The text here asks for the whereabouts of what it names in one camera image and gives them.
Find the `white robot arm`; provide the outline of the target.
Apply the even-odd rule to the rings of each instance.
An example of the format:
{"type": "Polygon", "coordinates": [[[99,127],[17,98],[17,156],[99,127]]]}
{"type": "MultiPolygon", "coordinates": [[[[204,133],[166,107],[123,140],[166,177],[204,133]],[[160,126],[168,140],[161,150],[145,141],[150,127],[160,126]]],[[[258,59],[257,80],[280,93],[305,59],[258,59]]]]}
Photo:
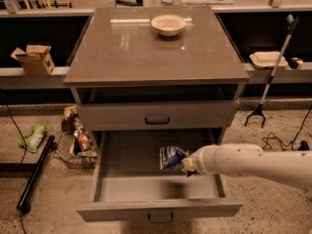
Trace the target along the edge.
{"type": "Polygon", "coordinates": [[[184,158],[182,164],[188,172],[200,175],[256,176],[312,190],[310,151],[268,152],[248,143],[207,145],[184,158]]]}

